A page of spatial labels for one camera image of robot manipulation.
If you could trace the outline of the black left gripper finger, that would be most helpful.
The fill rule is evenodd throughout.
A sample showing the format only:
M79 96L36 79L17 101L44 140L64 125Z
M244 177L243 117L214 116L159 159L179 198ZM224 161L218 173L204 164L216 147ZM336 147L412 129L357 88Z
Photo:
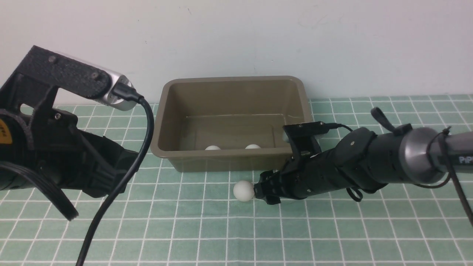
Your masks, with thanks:
M100 155L112 168L110 177L105 182L106 194L110 195L137 159L138 152L125 149L106 137L102 137L101 141Z

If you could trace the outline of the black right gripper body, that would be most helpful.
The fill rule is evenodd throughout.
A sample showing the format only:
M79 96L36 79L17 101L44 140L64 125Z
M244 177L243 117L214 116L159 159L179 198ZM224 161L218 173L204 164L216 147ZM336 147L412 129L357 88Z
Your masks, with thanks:
M359 148L332 148L318 154L296 149L281 170L281 197L302 200L346 189L353 200L361 200L362 192L370 192L364 157Z

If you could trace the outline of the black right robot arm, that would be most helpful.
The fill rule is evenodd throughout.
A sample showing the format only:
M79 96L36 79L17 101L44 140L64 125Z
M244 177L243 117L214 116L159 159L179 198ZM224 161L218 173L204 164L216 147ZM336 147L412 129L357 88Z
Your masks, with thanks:
M291 157L278 171L265 171L253 187L255 197L267 204L282 198L303 200L345 189L360 202L362 193L373 194L388 184L413 184L434 189L452 181L463 210L472 221L472 208L457 173L472 173L473 133L451 135L450 128L393 126L380 108L372 117L388 133L365 127L349 130L332 149L322 151L317 137L347 128L341 123L308 122L283 126Z

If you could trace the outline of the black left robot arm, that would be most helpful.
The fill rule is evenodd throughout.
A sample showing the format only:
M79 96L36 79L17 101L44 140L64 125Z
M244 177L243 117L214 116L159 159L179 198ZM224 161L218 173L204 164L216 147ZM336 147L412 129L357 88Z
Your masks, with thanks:
M138 153L127 150L105 136L77 128L75 114L54 109L50 122L60 131L48 130L54 139L72 141L66 150L30 150L25 133L15 120L1 116L1 161L22 166L60 189L81 190L93 198L108 195L128 172Z

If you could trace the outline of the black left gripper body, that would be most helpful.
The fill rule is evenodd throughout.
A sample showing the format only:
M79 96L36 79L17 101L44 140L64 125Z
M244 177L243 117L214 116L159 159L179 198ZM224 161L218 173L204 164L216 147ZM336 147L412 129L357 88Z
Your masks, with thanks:
M15 128L15 164L48 178L61 189L82 190L93 198L111 192L111 140L81 131L78 118L59 109L52 109L47 125L40 131L47 139L61 141L59 146L29 149L27 133Z

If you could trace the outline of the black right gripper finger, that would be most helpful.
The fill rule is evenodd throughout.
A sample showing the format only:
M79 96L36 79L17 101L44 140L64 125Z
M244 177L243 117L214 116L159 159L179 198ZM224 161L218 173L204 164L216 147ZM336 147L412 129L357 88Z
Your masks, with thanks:
M265 201L268 205L281 204L281 198L285 195L280 173L273 170L262 172L253 190L255 198Z

